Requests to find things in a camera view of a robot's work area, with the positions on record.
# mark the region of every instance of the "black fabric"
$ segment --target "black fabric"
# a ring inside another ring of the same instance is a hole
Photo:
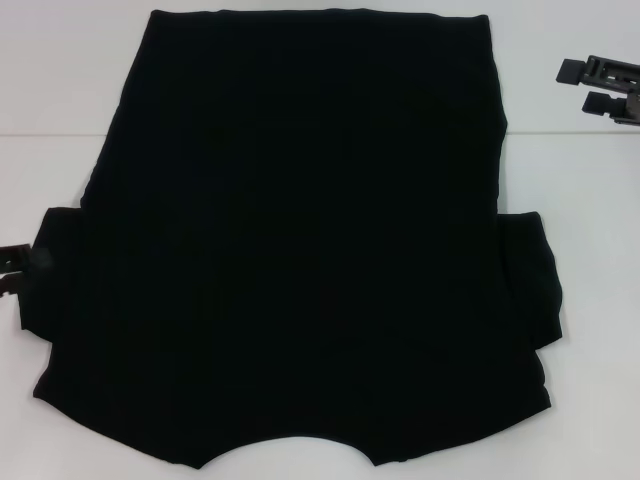
[[[154,12],[38,236],[34,395],[196,468],[294,435],[377,465],[544,410],[561,291],[539,217],[497,215],[505,129],[486,17]]]

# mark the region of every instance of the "black clip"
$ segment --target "black clip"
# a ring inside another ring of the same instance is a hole
[[[51,255],[46,248],[32,249],[29,245],[0,247],[0,297],[5,293],[20,293],[26,283],[26,277],[33,271],[49,268]]]
[[[616,123],[640,126],[640,65],[593,55],[586,62],[566,59],[556,81],[568,85],[584,83],[626,93],[627,98],[624,99],[589,92],[582,111],[594,115],[608,113]]]

